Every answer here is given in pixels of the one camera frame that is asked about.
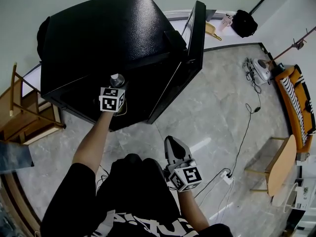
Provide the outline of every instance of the orange sofa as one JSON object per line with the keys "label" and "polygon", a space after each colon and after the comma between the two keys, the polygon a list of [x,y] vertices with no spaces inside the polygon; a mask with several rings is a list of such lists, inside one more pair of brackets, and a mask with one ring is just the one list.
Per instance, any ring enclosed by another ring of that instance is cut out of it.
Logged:
{"label": "orange sofa", "polygon": [[292,127],[292,133],[295,136],[296,140],[296,148],[298,153],[308,153],[311,147],[312,143],[312,135],[309,135],[307,138],[307,141],[305,142],[305,145],[303,145],[302,140],[302,133],[301,133],[301,127],[299,123],[299,119],[296,115],[296,112],[294,110],[294,107],[291,103],[291,100],[289,96],[287,95],[285,89],[283,88],[282,84],[280,83],[280,80],[289,77],[292,84],[294,85],[295,94],[298,98],[301,112],[303,115],[303,123],[304,123],[304,130],[305,134],[310,133],[312,130],[315,129],[315,118],[314,114],[310,113],[305,108],[306,101],[310,100],[309,93],[307,91],[305,83],[297,83],[298,78],[301,75],[300,68],[295,65],[294,67],[291,67],[289,69],[286,69],[281,74],[275,77],[276,84],[278,85],[281,95],[284,99],[285,106],[287,109],[287,113],[290,119],[291,127]]}

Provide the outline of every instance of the gray tile floor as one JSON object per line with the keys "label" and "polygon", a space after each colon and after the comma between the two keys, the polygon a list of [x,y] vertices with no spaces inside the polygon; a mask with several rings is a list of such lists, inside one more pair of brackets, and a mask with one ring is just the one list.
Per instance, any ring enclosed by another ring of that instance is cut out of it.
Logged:
{"label": "gray tile floor", "polygon": [[[249,112],[259,105],[256,92],[244,76],[245,57],[266,58],[258,45],[231,47],[204,54],[203,69],[184,91],[165,110],[153,125],[138,123],[115,133],[106,142],[102,166],[107,170],[116,159],[128,153],[137,153],[142,159],[154,158],[165,167],[163,140],[172,135],[192,148],[193,156],[202,168],[204,183],[194,190],[197,194],[222,168],[234,165],[238,148],[244,136]],[[227,224],[235,237],[278,236],[284,229],[288,214],[273,207],[265,193],[251,193],[254,186],[264,187],[265,180],[246,174],[246,165],[273,155],[279,144],[271,136],[288,136],[285,118],[274,85],[263,85],[261,110],[251,117],[251,123],[234,172],[235,186],[220,202],[229,186],[216,178],[197,198],[210,223]],[[66,175],[73,154],[84,135],[92,127],[79,118],[63,113],[67,129],[58,131],[30,145],[35,167],[18,171],[18,176],[31,205],[40,218],[56,189]],[[97,180],[103,174],[99,169]],[[296,169],[289,177],[293,182]]]}

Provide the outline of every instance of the zebra print pillow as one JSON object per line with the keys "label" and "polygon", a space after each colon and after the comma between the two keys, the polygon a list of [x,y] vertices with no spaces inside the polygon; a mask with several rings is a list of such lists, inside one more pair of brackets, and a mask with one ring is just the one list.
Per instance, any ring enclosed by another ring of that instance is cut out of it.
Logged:
{"label": "zebra print pillow", "polygon": [[288,97],[290,98],[292,106],[296,112],[296,115],[297,115],[297,118],[299,120],[300,127],[301,127],[303,145],[305,145],[305,143],[307,141],[307,135],[305,134],[303,115],[302,115],[300,104],[298,102],[297,96],[296,96],[295,91],[294,91],[294,86],[293,86],[289,77],[285,77],[285,78],[281,79],[280,83],[282,84]]}

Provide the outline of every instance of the person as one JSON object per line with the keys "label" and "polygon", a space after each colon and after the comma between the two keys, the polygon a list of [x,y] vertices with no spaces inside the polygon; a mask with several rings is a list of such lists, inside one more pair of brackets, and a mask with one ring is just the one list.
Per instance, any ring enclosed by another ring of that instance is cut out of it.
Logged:
{"label": "person", "polygon": [[72,165],[43,218],[42,237],[228,236],[209,226],[192,192],[178,193],[180,210],[153,159],[129,154],[112,164],[96,193],[98,171],[112,113],[103,112],[80,143]]}

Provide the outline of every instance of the black refrigerator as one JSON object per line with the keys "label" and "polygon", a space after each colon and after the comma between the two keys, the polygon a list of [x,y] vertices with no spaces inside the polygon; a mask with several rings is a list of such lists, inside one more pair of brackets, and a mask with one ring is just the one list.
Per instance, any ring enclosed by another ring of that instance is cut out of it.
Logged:
{"label": "black refrigerator", "polygon": [[100,87],[121,74],[126,112],[110,130],[153,123],[202,69],[205,11],[197,1],[182,33],[153,0],[90,0],[48,17],[38,32],[42,98],[95,123]]}

